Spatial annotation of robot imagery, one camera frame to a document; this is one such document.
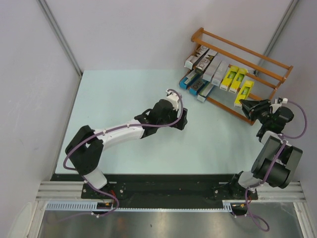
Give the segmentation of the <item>orange wooden shelf rack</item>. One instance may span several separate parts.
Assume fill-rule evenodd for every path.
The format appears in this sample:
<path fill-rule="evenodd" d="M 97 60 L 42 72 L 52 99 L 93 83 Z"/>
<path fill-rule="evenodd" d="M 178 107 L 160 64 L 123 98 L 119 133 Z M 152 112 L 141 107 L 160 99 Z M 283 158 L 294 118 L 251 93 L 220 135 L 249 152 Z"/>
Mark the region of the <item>orange wooden shelf rack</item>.
<path fill-rule="evenodd" d="M 185 60 L 188 71 L 179 86 L 250 125 L 253 122 L 243 114 L 240 99 L 272 99 L 293 69 L 203 27 L 191 41 L 196 46 Z"/>

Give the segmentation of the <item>lilac Protefix toothpaste box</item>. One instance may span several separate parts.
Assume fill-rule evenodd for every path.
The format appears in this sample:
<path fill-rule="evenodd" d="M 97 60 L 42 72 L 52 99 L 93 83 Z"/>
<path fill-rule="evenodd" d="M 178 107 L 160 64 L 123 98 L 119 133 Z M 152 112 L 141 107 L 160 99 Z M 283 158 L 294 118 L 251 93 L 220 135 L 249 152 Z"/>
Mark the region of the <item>lilac Protefix toothpaste box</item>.
<path fill-rule="evenodd" d="M 227 69 L 228 69 L 229 63 L 227 63 L 226 61 L 222 60 L 221 63 L 219 64 L 213 78 L 212 78 L 212 85 L 215 86 L 220 86 L 223 78 L 226 75 Z"/>

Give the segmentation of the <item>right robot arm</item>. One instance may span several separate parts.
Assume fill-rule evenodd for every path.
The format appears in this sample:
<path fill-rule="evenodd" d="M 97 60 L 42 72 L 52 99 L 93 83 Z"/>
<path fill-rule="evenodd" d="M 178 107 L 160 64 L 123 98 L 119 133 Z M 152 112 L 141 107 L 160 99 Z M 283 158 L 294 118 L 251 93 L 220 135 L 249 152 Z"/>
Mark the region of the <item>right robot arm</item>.
<path fill-rule="evenodd" d="M 268 184 L 271 187 L 285 188 L 291 182 L 303 151 L 290 144 L 290 136 L 283 130 L 294 118 L 294 113 L 286 104 L 287 98 L 270 100 L 240 100 L 242 111 L 251 120 L 258 120 L 261 127 L 256 137 L 263 145 L 252 168 L 240 172 L 228 184 L 229 195 L 234 199 L 247 197 L 256 188 Z"/>

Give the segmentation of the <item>blue toothpaste box with barcode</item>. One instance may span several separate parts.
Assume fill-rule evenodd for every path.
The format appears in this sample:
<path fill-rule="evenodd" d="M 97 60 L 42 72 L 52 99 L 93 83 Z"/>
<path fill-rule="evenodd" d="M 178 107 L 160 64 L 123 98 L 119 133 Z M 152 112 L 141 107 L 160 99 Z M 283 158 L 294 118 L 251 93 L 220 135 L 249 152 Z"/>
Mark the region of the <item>blue toothpaste box with barcode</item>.
<path fill-rule="evenodd" d="M 180 80 L 179 86 L 183 89 L 188 89 L 200 76 L 200 74 L 192 70 Z"/>

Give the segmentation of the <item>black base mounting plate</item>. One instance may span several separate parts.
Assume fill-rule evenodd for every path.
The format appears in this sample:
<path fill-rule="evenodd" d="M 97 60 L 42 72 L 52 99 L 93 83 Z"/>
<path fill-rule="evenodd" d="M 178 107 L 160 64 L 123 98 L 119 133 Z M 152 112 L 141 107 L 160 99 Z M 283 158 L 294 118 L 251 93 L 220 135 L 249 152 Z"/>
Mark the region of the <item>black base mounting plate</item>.
<path fill-rule="evenodd" d="M 246 191 L 236 174 L 222 175 L 107 175 L 108 183 L 93 190 L 80 175 L 54 174 L 51 181 L 75 185 L 78 198 L 97 200 L 120 209 L 211 209 L 221 208 L 224 201 L 251 204 L 280 192 L 279 187 L 261 186 Z"/>

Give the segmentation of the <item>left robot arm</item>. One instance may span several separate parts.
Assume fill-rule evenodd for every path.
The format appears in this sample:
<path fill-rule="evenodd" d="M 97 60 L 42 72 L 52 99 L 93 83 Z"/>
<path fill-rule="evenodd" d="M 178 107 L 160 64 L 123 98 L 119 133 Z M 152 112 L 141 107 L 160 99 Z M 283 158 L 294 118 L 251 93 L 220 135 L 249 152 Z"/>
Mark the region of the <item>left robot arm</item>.
<path fill-rule="evenodd" d="M 109 185 L 98 168 L 102 152 L 123 142 L 151 136 L 162 127 L 183 130 L 187 112 L 185 107 L 176 109 L 171 101 L 161 99 L 127 124 L 105 130 L 82 126 L 65 149 L 66 160 L 70 160 L 74 170 L 92 186 L 93 194 L 104 198 L 109 194 Z"/>

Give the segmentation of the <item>aluminium frame rail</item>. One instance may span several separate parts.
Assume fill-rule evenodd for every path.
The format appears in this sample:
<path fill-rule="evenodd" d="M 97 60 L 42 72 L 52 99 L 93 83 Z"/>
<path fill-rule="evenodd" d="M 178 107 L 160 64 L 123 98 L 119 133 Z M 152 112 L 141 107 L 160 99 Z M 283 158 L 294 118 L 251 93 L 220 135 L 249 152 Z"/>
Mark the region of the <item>aluminium frame rail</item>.
<path fill-rule="evenodd" d="M 81 199 L 82 181 L 43 181 L 36 200 L 38 201 L 76 201 Z"/>

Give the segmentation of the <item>lilac text-side toothpaste box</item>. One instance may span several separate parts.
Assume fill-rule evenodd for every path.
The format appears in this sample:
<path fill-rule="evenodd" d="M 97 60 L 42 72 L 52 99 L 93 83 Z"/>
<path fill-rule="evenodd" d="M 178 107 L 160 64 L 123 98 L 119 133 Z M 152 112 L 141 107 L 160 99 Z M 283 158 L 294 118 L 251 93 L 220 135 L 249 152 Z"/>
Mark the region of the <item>lilac text-side toothpaste box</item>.
<path fill-rule="evenodd" d="M 205 73 L 203 74 L 203 80 L 211 82 L 212 77 L 214 76 L 217 68 L 219 67 L 222 58 L 220 56 L 215 56 L 211 63 L 209 64 L 208 68 L 206 69 Z"/>

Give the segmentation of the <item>silver black R&O charcoal box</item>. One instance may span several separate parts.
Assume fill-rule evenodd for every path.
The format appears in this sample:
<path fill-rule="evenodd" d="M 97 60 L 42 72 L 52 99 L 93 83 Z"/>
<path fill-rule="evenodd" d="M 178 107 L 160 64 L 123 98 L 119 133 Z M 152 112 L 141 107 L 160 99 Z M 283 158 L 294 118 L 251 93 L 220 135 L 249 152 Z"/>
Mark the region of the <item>silver black R&O charcoal box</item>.
<path fill-rule="evenodd" d="M 199 59 L 201 59 L 206 52 L 209 50 L 208 47 L 200 45 L 199 48 L 197 48 L 193 54 L 191 54 L 184 63 L 184 66 L 190 70 L 193 69 L 193 67 L 198 63 Z"/>

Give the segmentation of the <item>yellow Curaprox box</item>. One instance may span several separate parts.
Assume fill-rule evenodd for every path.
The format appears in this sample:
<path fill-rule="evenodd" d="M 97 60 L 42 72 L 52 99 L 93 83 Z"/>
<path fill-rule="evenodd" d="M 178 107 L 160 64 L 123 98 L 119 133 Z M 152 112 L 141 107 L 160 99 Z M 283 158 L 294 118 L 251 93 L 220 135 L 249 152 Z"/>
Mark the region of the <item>yellow Curaprox box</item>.
<path fill-rule="evenodd" d="M 251 93 L 253 85 L 254 85 L 253 81 L 246 80 L 244 82 L 242 88 L 239 90 L 237 97 L 234 101 L 235 107 L 239 107 L 239 108 L 242 107 L 240 100 L 246 100 L 248 98 L 249 94 Z"/>
<path fill-rule="evenodd" d="M 237 71 L 231 85 L 229 88 L 229 92 L 231 93 L 237 93 L 244 77 L 246 76 L 246 74 L 248 73 L 248 70 L 245 68 L 239 68 L 239 70 Z"/>
<path fill-rule="evenodd" d="M 237 66 L 231 66 L 229 70 L 227 71 L 225 77 L 223 78 L 220 89 L 227 91 L 230 88 L 230 85 L 232 84 L 237 72 L 239 70 L 239 67 Z"/>

